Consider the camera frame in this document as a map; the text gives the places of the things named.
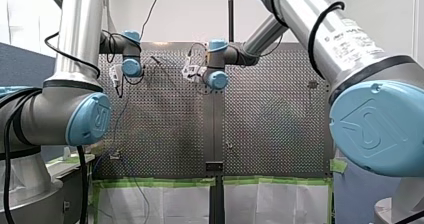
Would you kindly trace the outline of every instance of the light blue joint cap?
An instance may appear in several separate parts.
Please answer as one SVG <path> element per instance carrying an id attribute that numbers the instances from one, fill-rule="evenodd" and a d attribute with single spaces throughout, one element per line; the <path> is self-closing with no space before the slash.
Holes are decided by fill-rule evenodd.
<path id="1" fill-rule="evenodd" d="M 424 90 L 397 81 L 368 81 L 345 90 L 330 111 L 340 150 L 365 170 L 424 177 Z"/>
<path id="2" fill-rule="evenodd" d="M 127 77 L 140 77 L 143 73 L 142 67 L 138 61 L 132 58 L 125 59 L 122 63 L 122 72 Z"/>
<path id="3" fill-rule="evenodd" d="M 228 75 L 223 71 L 216 71 L 209 75 L 208 86 L 213 90 L 222 90 L 228 85 Z"/>
<path id="4" fill-rule="evenodd" d="M 129 39 L 135 42 L 140 42 L 140 33 L 138 33 L 137 31 L 124 31 L 122 35 L 128 37 Z"/>
<path id="5" fill-rule="evenodd" d="M 209 42 L 209 52 L 217 52 L 227 49 L 228 42 L 223 39 L 214 39 Z"/>
<path id="6" fill-rule="evenodd" d="M 82 146 L 100 141 L 109 127 L 110 115 L 111 104 L 107 95 L 96 92 L 86 97 L 68 122 L 67 144 Z"/>
<path id="7" fill-rule="evenodd" d="M 27 89 L 27 88 L 31 88 L 28 86 L 9 86 L 9 87 L 0 87 L 0 98 L 7 96 L 9 94 L 12 94 L 14 92 L 23 90 L 23 89 Z"/>

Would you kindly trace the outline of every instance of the perforated metal panel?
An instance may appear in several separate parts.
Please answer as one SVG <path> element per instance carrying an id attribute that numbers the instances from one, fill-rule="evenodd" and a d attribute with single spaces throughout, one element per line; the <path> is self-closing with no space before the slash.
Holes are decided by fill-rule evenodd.
<path id="1" fill-rule="evenodd" d="M 225 175 L 326 176 L 328 86 L 303 48 L 282 44 L 255 67 L 227 72 Z"/>
<path id="2" fill-rule="evenodd" d="M 166 47 L 143 44 L 144 80 L 137 86 L 127 85 L 122 99 L 117 97 L 105 75 L 111 64 L 106 56 L 100 57 L 102 84 L 113 106 L 105 148 L 117 148 L 121 152 L 120 160 L 104 158 L 98 172 L 100 178 L 204 176 L 202 95 L 197 93 L 196 85 L 183 81 L 181 75 L 189 47 L 189 44 Z M 157 57 L 162 64 L 158 65 L 150 56 Z M 117 56 L 114 63 L 122 63 L 122 57 Z M 114 125 L 128 96 L 113 141 Z"/>
<path id="3" fill-rule="evenodd" d="M 143 44 L 145 79 L 130 91 L 126 87 L 122 99 L 106 75 L 111 64 L 101 57 L 102 85 L 114 108 L 105 150 L 117 148 L 122 158 L 104 158 L 97 177 L 206 175 L 205 157 L 210 153 L 205 153 L 205 147 L 210 136 L 205 133 L 213 132 L 210 122 L 222 118 L 205 118 L 211 96 L 199 94 L 205 94 L 203 87 L 182 80 L 180 71 L 190 46 Z M 152 55 L 163 64 L 155 64 Z M 114 62 L 121 61 L 117 56 Z M 215 110 L 215 115 L 224 116 L 224 134 L 223 139 L 214 138 L 223 140 L 215 144 L 224 149 L 225 175 L 325 176 L 332 149 L 326 135 L 327 85 L 311 69 L 303 48 L 282 44 L 257 66 L 228 67 L 227 72 L 225 110 Z M 114 125 L 128 93 L 128 106 L 114 138 Z"/>

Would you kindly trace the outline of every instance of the vertical metal stand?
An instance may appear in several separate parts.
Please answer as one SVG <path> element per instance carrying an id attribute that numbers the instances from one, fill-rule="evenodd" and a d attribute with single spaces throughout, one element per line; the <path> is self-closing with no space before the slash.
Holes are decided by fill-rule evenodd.
<path id="1" fill-rule="evenodd" d="M 234 42 L 234 0 L 228 0 L 228 41 Z"/>
<path id="2" fill-rule="evenodd" d="M 205 168 L 208 177 L 216 179 L 210 189 L 209 223 L 225 223 L 224 183 L 223 183 L 223 91 L 214 91 L 204 97 L 205 117 Z"/>

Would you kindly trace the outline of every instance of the metal pole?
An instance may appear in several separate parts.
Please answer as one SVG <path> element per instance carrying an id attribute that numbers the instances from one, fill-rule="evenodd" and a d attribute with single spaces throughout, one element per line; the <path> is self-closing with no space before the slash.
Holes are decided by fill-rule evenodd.
<path id="1" fill-rule="evenodd" d="M 228 0 L 228 41 L 234 42 L 234 0 Z"/>
<path id="2" fill-rule="evenodd" d="M 97 65 L 99 58 L 103 0 L 63 0 L 58 49 Z M 55 73 L 48 79 L 85 82 L 100 86 L 96 72 L 60 54 Z"/>

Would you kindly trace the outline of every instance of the wire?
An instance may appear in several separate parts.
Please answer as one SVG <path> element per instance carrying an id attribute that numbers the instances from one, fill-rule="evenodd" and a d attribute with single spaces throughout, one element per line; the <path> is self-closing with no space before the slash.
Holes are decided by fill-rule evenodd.
<path id="1" fill-rule="evenodd" d="M 109 155 L 109 154 L 112 152 L 112 150 L 116 150 L 116 149 L 117 149 L 116 147 L 114 147 L 114 146 L 115 146 L 115 141 L 116 141 L 116 132 L 117 132 L 117 130 L 118 130 L 118 124 L 119 124 L 119 121 L 121 120 L 122 116 L 124 115 L 125 111 L 127 110 L 127 107 L 128 107 L 129 101 L 130 101 L 130 96 L 131 96 L 131 86 L 128 86 L 128 91 L 127 91 L 127 93 L 128 93 L 128 94 L 127 94 L 127 100 L 125 101 L 124 107 L 122 108 L 121 112 L 119 113 L 118 118 L 116 119 L 116 121 L 115 121 L 115 125 L 114 125 L 114 127 L 113 127 L 113 138 L 112 138 L 112 144 L 111 144 L 111 147 L 109 148 L 109 150 L 108 150 L 108 151 L 104 152 L 104 153 L 103 153 L 103 154 L 99 157 L 99 159 L 97 160 L 97 162 L 94 164 L 94 167 L 93 167 L 93 174 L 96 172 L 97 167 L 98 167 L 98 165 L 100 164 L 100 162 L 103 160 L 103 158 L 104 158 L 106 155 Z"/>
<path id="2" fill-rule="evenodd" d="M 315 22 L 312 30 L 311 30 L 311 34 L 309 35 L 309 40 L 308 40 L 308 55 L 309 55 L 309 62 L 311 63 L 312 68 L 315 70 L 315 72 L 322 78 L 325 79 L 324 76 L 322 75 L 322 73 L 319 71 L 317 63 L 315 61 L 315 56 L 314 56 L 314 45 L 315 45 L 315 38 L 318 32 L 319 27 L 321 26 L 322 22 L 324 21 L 324 19 L 327 17 L 327 15 L 332 12 L 335 11 L 337 9 L 345 9 L 345 4 L 343 2 L 335 2 L 333 4 L 331 4 L 327 9 L 325 9 L 319 16 L 317 21 Z"/>
<path id="3" fill-rule="evenodd" d="M 108 36 L 109 36 L 109 38 L 108 38 L 108 49 L 109 49 L 109 52 L 110 52 L 110 53 L 112 53 L 112 58 L 111 58 L 111 59 L 109 59 L 109 54 L 107 54 L 107 56 L 106 56 L 106 60 L 107 60 L 107 62 L 108 62 L 108 63 L 112 63 L 112 62 L 113 62 L 113 60 L 115 59 L 115 56 L 116 56 L 116 46 L 117 46 L 117 42 L 116 42 L 115 36 L 119 36 L 119 37 L 122 37 L 122 38 L 124 38 L 124 39 L 128 40 L 128 41 L 129 41 L 129 42 L 131 42 L 133 45 L 137 46 L 137 48 L 138 48 L 138 49 L 140 50 L 140 52 L 141 52 L 140 42 L 135 41 L 135 40 L 133 40 L 133 39 L 131 39 L 131 38 L 128 38 L 128 37 L 126 37 L 126 36 L 124 36 L 124 35 L 122 35 L 122 34 L 120 34 L 120 33 L 110 33 L 109 31 L 106 31 L 106 30 L 102 30 L 102 31 L 103 31 L 104 33 L 108 34 Z"/>
<path id="4" fill-rule="evenodd" d="M 281 41 L 283 41 L 283 35 L 280 36 L 280 40 L 278 40 L 278 44 L 275 45 L 275 47 L 271 51 L 269 51 L 268 53 L 262 54 L 258 57 L 266 57 L 266 56 L 271 55 L 281 45 Z"/>
<path id="5" fill-rule="evenodd" d="M 280 36 L 280 39 L 278 40 L 278 43 L 277 43 L 277 45 L 275 45 L 275 47 L 274 48 L 272 48 L 272 50 L 271 51 L 269 51 L 268 53 L 265 53 L 265 54 L 261 54 L 261 55 L 258 55 L 258 56 L 255 56 L 255 55 L 252 55 L 252 54 L 249 54 L 249 53 L 247 53 L 247 55 L 249 55 L 250 57 L 254 57 L 254 58 L 261 58 L 261 57 L 266 57 L 266 56 L 269 56 L 269 55 L 271 55 L 275 50 L 277 50 L 277 48 L 281 45 L 281 42 L 283 41 L 283 35 L 281 35 Z M 246 61 L 245 61 L 245 59 L 244 59 L 244 56 L 243 56 L 243 54 L 241 54 L 241 57 L 243 58 L 243 61 L 246 63 Z"/>
<path id="6" fill-rule="evenodd" d="M 193 45 L 191 45 L 190 50 L 187 53 L 187 56 L 191 56 L 193 48 L 194 48 L 195 45 L 201 46 L 205 52 L 208 51 L 208 49 L 202 43 L 195 42 L 195 43 L 193 43 Z"/>
<path id="7" fill-rule="evenodd" d="M 127 159 L 122 156 L 122 159 L 121 160 L 122 160 L 122 164 L 123 164 L 122 166 L 124 167 L 125 172 L 127 173 L 128 176 L 132 176 L 133 177 L 133 180 L 135 182 L 135 185 L 137 186 L 138 190 L 140 191 L 141 195 L 143 196 L 144 201 L 146 202 L 146 205 L 147 205 L 147 214 L 146 214 L 146 219 L 144 219 L 144 222 L 143 222 L 143 224 L 146 224 L 147 221 L 149 220 L 149 217 L 150 217 L 150 202 L 149 202 L 149 199 L 147 198 L 146 194 L 141 189 L 140 185 L 138 185 L 137 179 L 135 178 L 134 169 L 132 168 L 132 166 L 128 165 L 128 163 L 125 162 Z"/>
<path id="8" fill-rule="evenodd" d="M 125 81 L 126 81 L 128 84 L 130 84 L 131 86 L 137 86 L 137 85 L 138 85 L 138 84 L 140 84 L 140 83 L 143 81 L 143 79 L 144 79 L 144 71 L 143 71 L 143 73 L 141 74 L 140 79 L 139 79 L 138 81 L 136 81 L 136 82 L 131 82 L 131 81 L 128 79 L 128 77 L 127 77 L 127 76 L 124 76 L 124 79 L 125 79 Z"/>
<path id="9" fill-rule="evenodd" d="M 10 157 L 10 127 L 15 119 L 16 115 L 22 110 L 25 103 L 33 98 L 34 96 L 41 93 L 40 89 L 28 89 L 26 91 L 19 92 L 15 95 L 11 95 L 9 98 L 6 97 L 6 99 L 3 99 L 0 103 L 0 108 L 9 103 L 12 100 L 15 100 L 16 98 L 20 97 L 21 95 L 25 95 L 23 97 L 22 101 L 15 106 L 15 108 L 12 111 L 12 114 L 9 116 L 9 118 L 6 121 L 5 127 L 4 127 L 4 136 L 3 136 L 3 144 L 4 144 L 4 153 L 5 153 L 5 174 L 4 174 L 4 189 L 3 189 L 3 206 L 4 206 L 4 213 L 6 216 L 7 223 L 9 224 L 15 224 L 15 221 L 13 220 L 12 213 L 10 211 L 10 203 L 9 203 L 9 189 L 10 189 L 10 176 L 11 176 L 11 157 Z"/>
<path id="10" fill-rule="evenodd" d="M 84 149 L 82 146 L 77 147 L 78 156 L 81 165 L 81 181 L 82 181 L 82 204 L 81 204 L 81 224 L 86 224 L 87 208 L 88 208 L 88 175 L 87 175 L 87 164 L 85 163 Z"/>
<path id="11" fill-rule="evenodd" d="M 53 34 L 53 35 L 51 35 L 51 36 L 48 36 L 48 37 L 46 37 L 46 39 L 44 39 L 44 43 L 46 44 L 46 46 L 48 46 L 50 49 L 52 49 L 53 51 L 55 51 L 55 52 L 57 52 L 57 53 L 59 53 L 60 55 L 62 55 L 62 56 L 64 56 L 64 57 L 67 57 L 67 58 L 69 58 L 69 59 L 71 59 L 72 61 L 75 61 L 75 62 L 79 62 L 79 63 L 81 63 L 81 64 L 83 64 L 83 65 L 86 65 L 86 66 L 88 66 L 88 67 L 91 67 L 92 69 L 94 69 L 95 71 L 96 71 L 96 73 L 97 73 L 97 78 L 99 78 L 100 77 L 100 69 L 96 66 L 96 65 L 93 65 L 93 64 L 91 64 L 91 63 L 89 63 L 89 62 L 86 62 L 86 61 L 83 61 L 83 60 L 81 60 L 81 59 L 78 59 L 78 58 L 76 58 L 76 57 L 74 57 L 74 56 L 72 56 L 72 55 L 70 55 L 70 54 L 67 54 L 67 53 L 65 53 L 65 52 L 62 52 L 61 50 L 59 50 L 58 48 L 56 48 L 56 47 L 54 47 L 52 44 L 50 44 L 50 40 L 51 39 L 53 39 L 53 38 L 55 38 L 55 37 L 57 37 L 59 35 L 59 32 L 56 32 L 55 34 Z"/>
<path id="12" fill-rule="evenodd" d="M 405 219 L 403 219 L 401 221 L 396 222 L 395 224 L 407 224 L 407 223 L 411 223 L 411 222 L 416 221 L 416 220 L 418 220 L 418 219 L 420 219 L 422 217 L 424 217 L 424 211 L 417 212 L 417 213 L 415 213 L 412 216 L 409 216 L 409 217 L 407 217 L 407 218 L 405 218 Z"/>
<path id="13" fill-rule="evenodd" d="M 282 25 L 285 27 L 288 27 L 287 23 L 285 21 L 283 21 L 279 16 L 278 16 L 278 12 L 277 12 L 277 8 L 275 7 L 275 1 L 274 0 L 270 0 L 271 2 L 271 9 L 272 9 L 272 14 L 274 14 L 275 19 Z"/>
<path id="14" fill-rule="evenodd" d="M 147 15 L 146 21 L 144 21 L 144 23 L 143 23 L 143 27 L 142 27 L 142 29 L 141 29 L 140 41 L 141 41 L 141 38 L 143 38 L 143 35 L 144 35 L 144 28 L 146 27 L 147 23 L 148 23 L 148 22 L 149 22 L 149 20 L 150 20 L 150 16 L 152 15 L 153 8 L 155 7 L 155 5 L 156 5 L 156 2 L 157 2 L 157 1 L 158 1 L 158 0 L 154 0 L 154 1 L 153 1 L 152 6 L 150 7 L 149 15 Z"/>

